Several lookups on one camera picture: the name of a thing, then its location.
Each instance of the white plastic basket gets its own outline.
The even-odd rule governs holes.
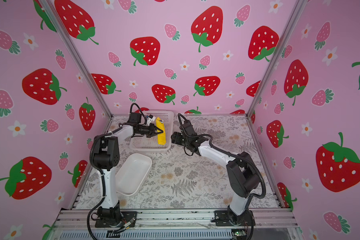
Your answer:
[[[163,120],[165,128],[165,145],[157,143],[157,136],[148,137],[133,137],[129,144],[130,149],[135,151],[167,151],[171,147],[171,135],[173,131],[173,112],[161,110],[149,110],[143,112],[145,115],[153,115]]]

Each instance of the white flower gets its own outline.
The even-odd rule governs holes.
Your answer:
[[[136,83],[136,80],[134,81],[129,81],[129,85],[132,86],[133,88],[135,88],[136,86],[138,86],[138,84]]]
[[[70,136],[69,133],[67,133],[67,136],[64,138],[65,140],[65,144],[69,144],[69,143],[72,143],[72,138],[73,136]]]
[[[223,53],[223,60],[231,60],[231,56],[233,56],[233,53],[231,53],[231,50],[228,50],[226,53]]]
[[[313,130],[312,127],[309,127],[309,122],[307,122],[307,124],[305,124],[305,125],[302,124],[301,127],[302,127],[301,133],[302,134],[305,133],[305,135],[307,135],[307,136],[309,136],[309,132],[311,132]]]
[[[302,180],[302,188],[305,188],[305,190],[307,190],[307,192],[309,192],[310,189],[313,189],[312,185],[309,184],[309,179],[301,179]]]
[[[104,8],[105,9],[112,9],[113,10],[113,3],[115,2],[115,0],[101,0],[104,3]]]
[[[26,33],[24,33],[24,43],[28,44],[29,47],[34,50],[35,47],[38,47],[39,45],[35,42],[35,37],[34,36],[28,36]]]
[[[13,131],[12,136],[16,137],[18,134],[25,135],[24,129],[27,125],[20,124],[19,121],[14,122],[14,126],[9,126],[8,129]]]
[[[332,1],[332,0],[324,0],[323,4],[325,4],[325,3],[326,3],[326,4],[327,4],[327,6],[329,6],[329,5],[331,4],[331,1]]]
[[[227,93],[227,98],[232,98],[233,95],[234,95],[234,93],[232,93],[232,91],[230,91],[229,93]]]
[[[82,82],[83,82],[83,77],[82,77],[81,73],[78,73],[78,74],[76,75],[76,77],[77,77],[77,81],[78,81],[79,83],[82,83]]]
[[[327,66],[329,66],[331,64],[332,60],[335,60],[337,58],[337,54],[336,53],[337,47],[334,47],[332,49],[332,51],[330,49],[327,49],[325,54],[326,56],[323,58],[323,62],[327,62]]]
[[[311,233],[309,235],[309,238],[312,239],[312,240],[320,240],[318,237],[317,237],[317,232],[316,231],[312,231],[311,229],[309,229],[309,232]]]
[[[181,70],[186,70],[186,71],[188,71],[189,64],[187,64],[186,62],[184,62],[183,64],[180,64],[180,67],[181,67]]]
[[[276,167],[277,167],[276,160],[273,160],[273,161],[272,161],[272,166],[276,169]]]
[[[272,1],[270,2],[271,8],[269,9],[269,13],[274,12],[277,13],[279,7],[283,5],[283,3],[280,2],[280,0]]]
[[[64,194],[65,194],[65,192],[63,192],[63,193],[59,192],[58,196],[55,198],[55,201],[57,202],[57,204],[59,204],[61,201],[64,201]]]
[[[309,26],[309,24],[307,23],[305,28],[301,31],[301,34],[302,34],[301,39],[308,37],[308,32],[311,30],[311,28],[312,28],[312,26]]]
[[[14,240],[15,237],[20,237],[21,236],[21,228],[23,227],[22,224],[20,224],[18,227],[12,225],[10,232],[4,236],[5,240]]]

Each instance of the pink wall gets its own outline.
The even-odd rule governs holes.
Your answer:
[[[191,109],[201,113],[247,111],[253,100],[250,90],[258,86],[257,82],[268,64],[264,57],[271,54],[268,50],[276,45],[277,35],[282,34],[295,4],[295,0],[73,2],[55,0],[55,6],[90,72],[102,74],[103,79],[115,82],[116,88],[106,88],[104,82],[98,84],[113,113],[127,113],[136,96],[136,103],[150,109],[181,113]],[[207,13],[197,18],[204,11]],[[203,32],[208,34],[206,39],[198,35]],[[252,35],[256,46],[251,41]],[[257,57],[260,60],[253,60],[263,48],[263,55]],[[201,62],[206,69],[199,67]],[[101,80],[100,75],[95,77],[97,81]],[[200,86],[206,84],[207,88],[197,87],[197,91],[197,79],[202,80]]]
[[[360,62],[360,1],[349,3],[307,4],[288,42],[292,52],[279,59],[255,110],[271,171],[305,239],[360,239],[360,65],[352,67]],[[298,88],[290,91],[292,84]],[[280,145],[281,124],[289,138]]]
[[[106,125],[89,87],[78,81],[79,70],[65,45],[49,29],[54,27],[44,21],[42,30],[41,22],[33,1],[0,1],[0,178],[10,177],[0,181],[0,239],[13,239],[11,234],[19,240],[42,239],[49,229],[43,225],[53,224],[76,190],[68,170],[76,182],[85,167],[74,171],[75,166],[88,159],[87,139]],[[10,47],[20,52],[11,54]],[[56,50],[64,54],[58,59],[63,69]],[[67,89],[61,89],[58,101],[52,74]],[[89,131],[79,120],[86,97],[96,112]],[[73,110],[67,113],[66,104]],[[40,127],[44,120],[46,131]]]

